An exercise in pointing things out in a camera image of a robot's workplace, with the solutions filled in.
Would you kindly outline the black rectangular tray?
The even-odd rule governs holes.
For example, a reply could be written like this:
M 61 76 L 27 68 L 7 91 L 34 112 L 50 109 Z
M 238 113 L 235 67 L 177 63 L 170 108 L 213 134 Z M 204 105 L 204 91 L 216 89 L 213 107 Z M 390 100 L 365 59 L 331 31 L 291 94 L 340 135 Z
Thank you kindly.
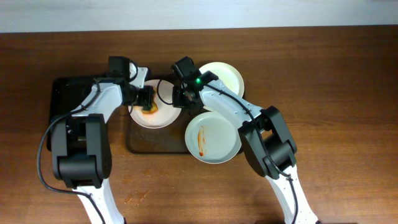
M 100 76 L 64 77 L 58 78 L 52 83 L 49 123 L 55 118 L 69 113 L 91 93 L 93 85 Z

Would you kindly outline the orange green sponge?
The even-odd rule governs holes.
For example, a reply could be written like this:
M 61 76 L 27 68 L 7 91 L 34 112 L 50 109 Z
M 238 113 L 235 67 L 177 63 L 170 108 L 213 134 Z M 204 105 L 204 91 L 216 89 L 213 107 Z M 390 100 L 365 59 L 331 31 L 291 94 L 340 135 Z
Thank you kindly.
M 147 105 L 142 106 L 141 112 L 143 114 L 153 114 L 158 111 L 157 104 L 153 101 Z

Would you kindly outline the cream white plate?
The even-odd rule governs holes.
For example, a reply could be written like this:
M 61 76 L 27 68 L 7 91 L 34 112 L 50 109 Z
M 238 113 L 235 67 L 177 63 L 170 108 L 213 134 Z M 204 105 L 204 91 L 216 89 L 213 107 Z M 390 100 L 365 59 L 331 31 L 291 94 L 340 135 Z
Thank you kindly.
M 231 65 L 224 62 L 210 62 L 199 68 L 201 73 L 212 72 L 235 94 L 244 95 L 244 80 L 241 74 Z

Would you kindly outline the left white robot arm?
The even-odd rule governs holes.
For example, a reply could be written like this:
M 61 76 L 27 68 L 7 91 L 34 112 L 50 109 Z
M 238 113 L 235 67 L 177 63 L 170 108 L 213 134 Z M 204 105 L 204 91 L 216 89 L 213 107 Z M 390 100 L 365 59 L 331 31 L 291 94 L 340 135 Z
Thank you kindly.
M 50 128 L 54 176 L 64 181 L 65 193 L 79 197 L 92 223 L 126 221 L 109 183 L 112 156 L 106 123 L 121 105 L 151 108 L 154 92 L 124 78 L 96 79 L 88 96 Z

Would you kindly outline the pinkish white plate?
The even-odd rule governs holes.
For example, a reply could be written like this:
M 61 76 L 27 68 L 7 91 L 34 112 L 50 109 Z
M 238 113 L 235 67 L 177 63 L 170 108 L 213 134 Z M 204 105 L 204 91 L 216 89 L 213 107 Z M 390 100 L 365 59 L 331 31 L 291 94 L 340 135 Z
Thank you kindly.
M 172 90 L 174 85 L 168 81 L 162 80 L 160 85 L 160 96 L 166 102 L 172 101 Z M 154 102 L 157 106 L 155 112 L 143 113 L 141 106 L 129 106 L 131 118 L 140 126 L 149 129 L 159 129 L 173 123 L 181 113 L 181 108 L 174 108 L 172 105 L 166 105 L 157 94 L 154 94 Z

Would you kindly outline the pale green plate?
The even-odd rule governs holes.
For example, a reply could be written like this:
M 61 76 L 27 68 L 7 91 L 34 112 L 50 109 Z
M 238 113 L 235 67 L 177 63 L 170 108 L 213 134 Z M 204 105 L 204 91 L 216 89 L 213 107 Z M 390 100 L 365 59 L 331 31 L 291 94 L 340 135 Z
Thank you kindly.
M 227 162 L 241 148 L 238 130 L 217 112 L 194 117 L 185 130 L 185 144 L 193 157 L 207 164 Z

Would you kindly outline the brown serving tray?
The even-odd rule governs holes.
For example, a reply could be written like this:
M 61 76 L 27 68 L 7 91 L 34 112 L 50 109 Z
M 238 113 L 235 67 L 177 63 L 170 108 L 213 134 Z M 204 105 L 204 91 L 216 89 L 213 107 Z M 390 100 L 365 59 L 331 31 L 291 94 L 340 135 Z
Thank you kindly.
M 208 112 L 206 108 L 182 109 L 178 118 L 166 127 L 149 129 L 137 124 L 127 109 L 125 145 L 133 154 L 188 154 L 185 144 L 185 130 L 189 122 L 199 114 Z

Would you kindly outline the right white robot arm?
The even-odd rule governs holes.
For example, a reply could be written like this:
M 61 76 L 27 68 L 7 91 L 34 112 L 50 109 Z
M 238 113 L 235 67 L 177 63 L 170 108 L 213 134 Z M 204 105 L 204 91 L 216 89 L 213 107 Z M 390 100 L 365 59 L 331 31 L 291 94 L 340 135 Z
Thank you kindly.
M 280 111 L 253 105 L 233 93 L 214 73 L 174 72 L 179 79 L 173 104 L 188 107 L 200 100 L 237 129 L 252 169 L 270 183 L 285 223 L 319 223 L 300 185 L 297 146 Z

